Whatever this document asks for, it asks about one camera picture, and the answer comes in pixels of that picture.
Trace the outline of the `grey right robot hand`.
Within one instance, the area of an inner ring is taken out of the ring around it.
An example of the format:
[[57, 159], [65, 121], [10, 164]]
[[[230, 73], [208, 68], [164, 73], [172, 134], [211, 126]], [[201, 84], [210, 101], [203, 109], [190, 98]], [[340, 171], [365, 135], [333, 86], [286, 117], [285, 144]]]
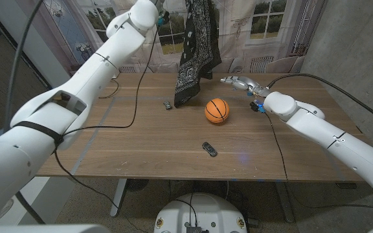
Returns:
[[235, 89], [247, 91], [252, 95], [267, 97], [271, 91], [246, 76], [226, 76], [220, 79], [221, 83], [232, 85]]

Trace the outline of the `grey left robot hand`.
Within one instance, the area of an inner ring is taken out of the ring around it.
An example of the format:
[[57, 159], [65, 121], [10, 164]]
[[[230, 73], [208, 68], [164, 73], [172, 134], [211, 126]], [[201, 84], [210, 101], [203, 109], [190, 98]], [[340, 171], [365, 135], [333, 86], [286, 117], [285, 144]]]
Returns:
[[155, 6], [158, 10], [159, 19], [161, 18], [169, 18], [169, 11], [165, 8], [165, 0], [156, 0]]

